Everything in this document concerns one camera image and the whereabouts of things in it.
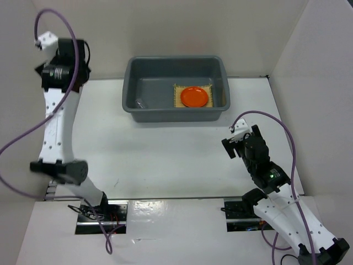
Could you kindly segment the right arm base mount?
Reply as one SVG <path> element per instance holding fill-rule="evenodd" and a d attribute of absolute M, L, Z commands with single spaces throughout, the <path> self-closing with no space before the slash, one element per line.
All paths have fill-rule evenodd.
<path fill-rule="evenodd" d="M 224 199 L 221 211 L 225 215 L 228 232 L 258 231 L 264 223 L 245 206 L 241 198 Z"/>

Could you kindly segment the yellow woven bamboo mat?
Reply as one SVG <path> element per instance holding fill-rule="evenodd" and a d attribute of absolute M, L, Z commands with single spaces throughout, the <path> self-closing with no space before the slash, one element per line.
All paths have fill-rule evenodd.
<path fill-rule="evenodd" d="M 209 100 L 208 103 L 201 108 L 212 108 L 213 107 L 213 97 L 212 97 L 212 84 L 207 84 L 205 86 L 181 86 L 181 85 L 174 85 L 174 107 L 176 108 L 189 108 L 186 107 L 180 100 L 180 93 L 186 87 L 201 87 L 206 90 Z"/>

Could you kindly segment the orange plastic bowl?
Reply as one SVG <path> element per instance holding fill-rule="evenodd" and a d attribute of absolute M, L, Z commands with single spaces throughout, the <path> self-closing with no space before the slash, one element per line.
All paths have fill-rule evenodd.
<path fill-rule="evenodd" d="M 180 100 L 186 107 L 201 108 L 208 103 L 209 97 L 201 87 L 186 87 L 180 93 Z"/>

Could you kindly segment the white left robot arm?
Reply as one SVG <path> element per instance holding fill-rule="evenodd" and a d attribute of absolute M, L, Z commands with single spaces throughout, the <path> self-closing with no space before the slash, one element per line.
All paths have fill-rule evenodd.
<path fill-rule="evenodd" d="M 75 52 L 71 39 L 53 35 L 42 36 L 36 45 L 48 56 L 48 61 L 36 68 L 41 76 L 46 104 L 44 140 L 37 161 L 30 170 L 45 174 L 74 195 L 84 197 L 90 214 L 105 220 L 110 214 L 106 194 L 88 177 L 88 164 L 77 160 L 72 149 L 72 130 L 83 85 L 89 80 L 90 49 L 85 40 L 77 41 Z"/>

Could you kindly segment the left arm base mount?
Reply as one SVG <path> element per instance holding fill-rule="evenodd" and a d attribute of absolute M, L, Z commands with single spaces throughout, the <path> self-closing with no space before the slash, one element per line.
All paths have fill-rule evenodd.
<path fill-rule="evenodd" d="M 128 200 L 109 200 L 110 211 L 103 214 L 98 211 L 98 217 L 107 233 L 113 231 L 114 234 L 126 233 L 126 220 L 129 201 Z M 77 213 L 76 235 L 95 235 L 102 234 L 100 226 L 91 208 L 86 205 L 73 206 L 67 205 L 69 209 Z"/>

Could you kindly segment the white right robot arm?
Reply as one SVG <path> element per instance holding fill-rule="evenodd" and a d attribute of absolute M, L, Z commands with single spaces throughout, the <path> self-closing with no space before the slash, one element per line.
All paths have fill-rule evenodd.
<path fill-rule="evenodd" d="M 269 148 L 257 125 L 244 119 L 231 130 L 233 137 L 222 145 L 230 158 L 240 157 L 256 188 L 242 196 L 242 212 L 258 216 L 289 244 L 300 264 L 338 264 L 350 246 L 337 238 L 301 201 L 285 171 L 271 161 Z"/>

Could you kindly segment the clear plastic cup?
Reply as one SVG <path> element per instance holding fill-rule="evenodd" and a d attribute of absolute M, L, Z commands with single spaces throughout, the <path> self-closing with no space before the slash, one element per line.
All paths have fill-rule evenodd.
<path fill-rule="evenodd" d="M 135 100 L 135 105 L 137 109 L 148 109 L 148 105 L 141 98 Z"/>

